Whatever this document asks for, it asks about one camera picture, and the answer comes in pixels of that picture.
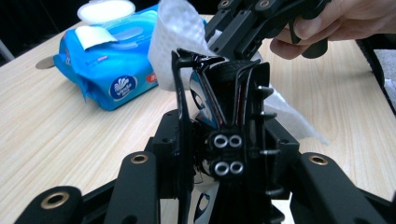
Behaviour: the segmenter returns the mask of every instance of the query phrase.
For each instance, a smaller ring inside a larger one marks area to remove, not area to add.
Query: blue wet wipes package
[[[148,52],[157,12],[148,10],[100,25],[68,30],[56,67],[84,96],[114,110],[158,85]]]

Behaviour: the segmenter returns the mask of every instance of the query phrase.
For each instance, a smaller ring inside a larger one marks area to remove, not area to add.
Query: logo
[[[108,92],[111,97],[118,101],[126,97],[136,86],[137,80],[135,77],[119,77],[113,81]]]

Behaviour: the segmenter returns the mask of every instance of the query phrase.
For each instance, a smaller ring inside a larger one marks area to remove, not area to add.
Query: white plastic lid
[[[93,0],[78,9],[78,17],[88,24],[100,24],[132,15],[134,4],[128,0]]]

